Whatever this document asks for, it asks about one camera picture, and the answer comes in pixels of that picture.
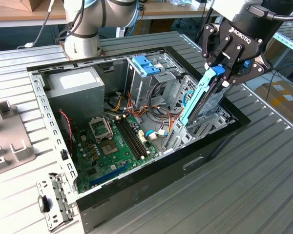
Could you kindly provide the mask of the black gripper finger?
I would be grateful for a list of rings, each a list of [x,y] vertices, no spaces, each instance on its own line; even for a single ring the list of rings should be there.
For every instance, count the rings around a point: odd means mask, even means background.
[[[265,74],[271,69],[270,64],[261,55],[251,59],[248,66],[244,68],[244,62],[242,62],[240,59],[243,50],[244,46],[242,44],[238,44],[234,48],[230,59],[225,66],[226,69],[223,74],[223,86],[235,86],[245,83],[251,79]]]
[[[225,53],[231,43],[231,35],[228,32],[229,22],[205,24],[203,29],[202,57],[206,59],[208,67],[219,64],[225,68],[231,68],[230,56]]]

